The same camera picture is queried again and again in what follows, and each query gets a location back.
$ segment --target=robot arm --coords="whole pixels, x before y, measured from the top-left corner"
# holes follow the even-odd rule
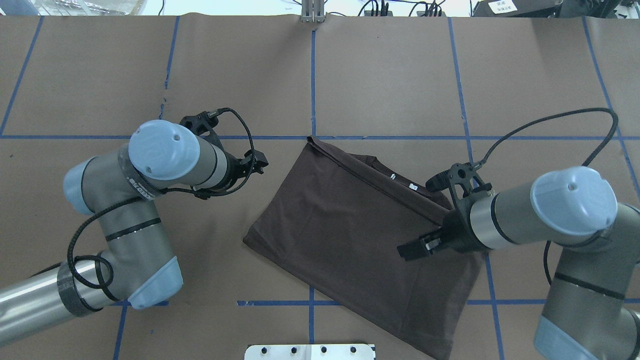
[[[119,150],[67,173],[65,195],[79,212],[94,215],[124,204],[98,218],[108,248],[97,256],[106,261],[78,257],[72,266],[62,262],[0,290],[0,346],[115,301],[129,299],[143,309],[180,290],[180,267],[153,200],[173,184],[188,185],[201,198],[223,195],[268,165],[259,151],[239,160],[224,150],[213,127],[226,111],[232,110],[185,117],[180,125],[151,120]]]
[[[564,249],[540,316],[538,352],[549,360],[635,359],[640,320],[623,305],[640,258],[640,211],[617,203],[609,183],[587,167],[551,172],[497,195],[477,169],[455,164],[427,183],[430,190],[449,188],[456,210],[439,230],[398,247],[400,255],[409,260],[446,248],[554,241]]]

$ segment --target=white label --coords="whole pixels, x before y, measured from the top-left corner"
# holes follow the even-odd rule
[[[518,11],[512,0],[500,0],[489,3],[489,7],[493,13],[510,13]]]

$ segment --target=dark brown cloth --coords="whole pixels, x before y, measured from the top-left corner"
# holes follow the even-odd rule
[[[444,360],[483,254],[405,262],[396,246],[435,230],[441,193],[309,137],[244,243],[416,349]]]

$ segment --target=white sticker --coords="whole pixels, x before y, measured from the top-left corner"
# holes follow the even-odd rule
[[[489,7],[493,13],[510,13],[518,11],[518,8],[512,0],[500,0],[489,3]]]

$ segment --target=white mounting plate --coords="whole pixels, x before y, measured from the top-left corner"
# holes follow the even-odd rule
[[[375,349],[373,344],[252,345],[244,360],[375,360]]]

